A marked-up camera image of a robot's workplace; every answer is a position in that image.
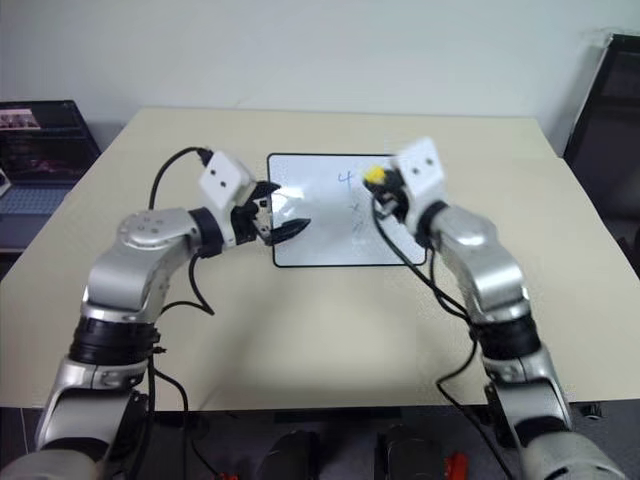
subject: whiteboard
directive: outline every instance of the whiteboard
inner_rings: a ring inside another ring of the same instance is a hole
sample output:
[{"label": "whiteboard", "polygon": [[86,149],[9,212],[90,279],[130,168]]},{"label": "whiteboard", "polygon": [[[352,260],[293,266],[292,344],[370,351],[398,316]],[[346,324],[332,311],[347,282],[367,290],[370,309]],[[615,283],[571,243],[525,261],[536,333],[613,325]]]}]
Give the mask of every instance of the whiteboard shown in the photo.
[{"label": "whiteboard", "polygon": [[[387,155],[272,153],[269,180],[282,188],[271,196],[273,226],[310,218],[299,235],[276,245],[279,267],[400,265],[377,232],[371,216],[371,193],[362,184],[373,165],[389,166]],[[382,222],[389,237],[416,264],[425,251],[395,218]]]}]

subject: laptop keyboard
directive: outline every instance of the laptop keyboard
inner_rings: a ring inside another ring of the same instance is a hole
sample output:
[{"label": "laptop keyboard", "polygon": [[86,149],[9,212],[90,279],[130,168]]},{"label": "laptop keyboard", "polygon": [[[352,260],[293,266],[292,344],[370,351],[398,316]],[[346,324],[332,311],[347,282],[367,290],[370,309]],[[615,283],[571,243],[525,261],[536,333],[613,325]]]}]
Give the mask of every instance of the laptop keyboard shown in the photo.
[{"label": "laptop keyboard", "polygon": [[65,188],[11,188],[0,197],[0,214],[51,215],[68,191]]}]

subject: laptop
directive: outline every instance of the laptop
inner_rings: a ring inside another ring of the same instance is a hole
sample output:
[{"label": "laptop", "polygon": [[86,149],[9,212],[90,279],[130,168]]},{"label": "laptop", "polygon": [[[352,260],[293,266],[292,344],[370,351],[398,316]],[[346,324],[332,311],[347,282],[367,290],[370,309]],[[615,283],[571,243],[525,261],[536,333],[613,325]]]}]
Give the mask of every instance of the laptop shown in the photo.
[{"label": "laptop", "polygon": [[0,102],[0,249],[24,249],[100,156],[73,100]]}]

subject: floor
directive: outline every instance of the floor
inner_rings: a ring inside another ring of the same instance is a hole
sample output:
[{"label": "floor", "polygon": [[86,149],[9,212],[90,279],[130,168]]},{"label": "floor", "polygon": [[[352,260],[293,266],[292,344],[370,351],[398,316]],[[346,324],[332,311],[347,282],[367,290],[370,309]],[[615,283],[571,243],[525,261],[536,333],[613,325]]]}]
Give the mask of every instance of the floor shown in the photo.
[{"label": "floor", "polygon": [[[584,418],[574,406],[576,430],[599,445],[629,478],[640,478],[640,400],[606,402],[603,418]],[[39,411],[2,409],[0,417],[0,465],[4,466],[33,449]],[[322,445],[321,480],[371,480],[376,435],[390,426],[405,423],[425,437],[438,441],[445,455],[454,451],[470,459],[470,479],[499,479],[504,475],[477,433],[451,407],[411,407],[346,410],[264,411],[200,413],[193,436],[200,452],[219,471],[235,473],[241,480],[255,480],[255,471],[270,446],[292,430],[312,430]],[[179,418],[161,413],[154,429],[142,479],[180,478]],[[504,452],[507,463],[518,472],[514,452]],[[189,478],[211,479],[190,452]]]}]

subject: red object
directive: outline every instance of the red object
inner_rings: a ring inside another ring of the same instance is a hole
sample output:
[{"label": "red object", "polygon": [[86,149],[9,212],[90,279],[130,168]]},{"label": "red object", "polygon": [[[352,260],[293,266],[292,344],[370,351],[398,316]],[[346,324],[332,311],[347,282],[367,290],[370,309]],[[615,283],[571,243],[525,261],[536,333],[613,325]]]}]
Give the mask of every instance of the red object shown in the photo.
[{"label": "red object", "polygon": [[464,453],[455,452],[447,458],[447,479],[467,480],[469,459]]}]

